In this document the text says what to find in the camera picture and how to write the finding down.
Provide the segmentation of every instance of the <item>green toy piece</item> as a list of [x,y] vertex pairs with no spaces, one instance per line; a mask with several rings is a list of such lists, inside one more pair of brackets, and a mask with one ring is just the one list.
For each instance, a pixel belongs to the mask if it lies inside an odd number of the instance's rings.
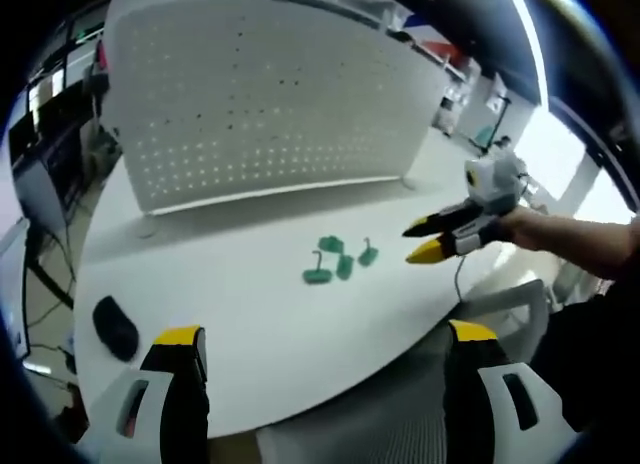
[[325,236],[318,241],[318,249],[333,254],[342,254],[344,252],[344,243],[336,236]]
[[353,272],[353,257],[342,254],[338,260],[338,268],[336,269],[336,276],[343,281],[347,281],[351,277]]
[[360,254],[360,257],[358,257],[358,262],[362,267],[369,267],[378,257],[378,250],[371,247],[371,242],[368,237],[364,239],[364,242],[367,243],[367,248]]
[[318,266],[315,269],[310,269],[302,273],[302,279],[307,284],[326,284],[331,281],[333,274],[328,269],[320,269],[322,265],[322,253],[320,251],[313,251],[314,254],[318,254]]

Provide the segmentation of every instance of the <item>white perforated partition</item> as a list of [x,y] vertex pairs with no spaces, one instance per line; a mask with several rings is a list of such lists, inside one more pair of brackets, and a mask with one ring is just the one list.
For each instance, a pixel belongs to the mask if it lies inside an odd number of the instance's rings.
[[269,0],[154,6],[116,25],[110,121],[145,212],[401,176],[445,72],[379,31]]

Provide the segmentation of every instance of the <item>black computer mouse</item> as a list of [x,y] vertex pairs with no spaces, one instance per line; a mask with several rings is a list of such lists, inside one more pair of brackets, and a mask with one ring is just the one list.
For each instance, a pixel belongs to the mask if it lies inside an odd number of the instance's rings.
[[111,354],[125,362],[133,359],[138,352],[140,335],[113,297],[107,296],[98,302],[93,310],[93,325]]

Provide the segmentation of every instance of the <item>white table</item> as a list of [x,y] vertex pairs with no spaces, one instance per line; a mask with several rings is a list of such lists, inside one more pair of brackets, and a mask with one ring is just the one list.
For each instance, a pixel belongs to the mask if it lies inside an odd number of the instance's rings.
[[[206,329],[209,437],[309,409],[406,351],[457,301],[457,260],[405,263],[422,240],[402,238],[402,231],[466,192],[466,156],[448,142],[427,141],[414,168],[427,176],[418,190],[396,181],[215,204],[154,218],[157,230],[148,239],[138,237],[142,216],[120,161],[95,210],[78,273],[75,348],[89,417],[96,418],[91,405],[128,365],[110,355],[92,324],[95,304],[107,295],[140,332],[133,365],[169,327]],[[308,286],[301,274],[315,266],[319,237],[330,234],[354,257],[369,237],[380,255],[368,269],[356,264],[347,282],[334,276]],[[464,287],[490,271],[498,250],[471,255]],[[324,260],[333,270],[336,263],[335,256]]]

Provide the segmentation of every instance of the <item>human arm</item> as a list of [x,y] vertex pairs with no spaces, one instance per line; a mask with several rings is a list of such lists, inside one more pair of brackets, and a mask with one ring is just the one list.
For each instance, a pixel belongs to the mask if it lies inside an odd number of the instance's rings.
[[627,225],[604,224],[518,207],[502,218],[502,224],[517,246],[551,252],[604,279],[616,279],[627,258],[640,249],[638,219]]

